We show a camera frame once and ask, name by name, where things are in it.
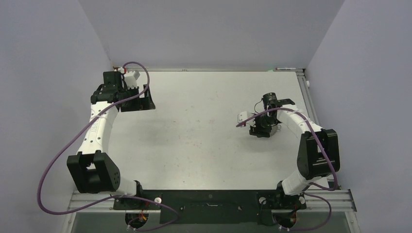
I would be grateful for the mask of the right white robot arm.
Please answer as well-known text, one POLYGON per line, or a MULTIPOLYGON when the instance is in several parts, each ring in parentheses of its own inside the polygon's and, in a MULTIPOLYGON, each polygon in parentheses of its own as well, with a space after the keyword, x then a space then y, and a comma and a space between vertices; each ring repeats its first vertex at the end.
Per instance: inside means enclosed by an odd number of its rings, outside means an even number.
POLYGON ((282 180, 275 193, 275 203, 286 208, 294 201, 294 195, 306 191, 322 177, 336 176, 340 169, 338 136, 335 130, 325 129, 303 114, 291 99, 278 99, 274 92, 262 96, 264 110, 248 113, 245 123, 249 134, 269 138, 279 124, 286 126, 300 141, 296 159, 297 169, 282 180))

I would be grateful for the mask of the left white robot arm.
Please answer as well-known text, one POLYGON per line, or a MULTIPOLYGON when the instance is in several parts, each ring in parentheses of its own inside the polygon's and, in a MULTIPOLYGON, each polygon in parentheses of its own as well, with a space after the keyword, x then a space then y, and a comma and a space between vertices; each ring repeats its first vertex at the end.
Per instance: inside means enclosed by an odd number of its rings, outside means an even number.
POLYGON ((140 95, 137 71, 106 71, 103 83, 91 96, 91 126, 76 155, 67 158, 67 166, 80 193, 126 195, 133 209, 143 206, 145 196, 138 181, 124 178, 108 155, 109 139, 120 112, 154 110, 148 85, 140 95))

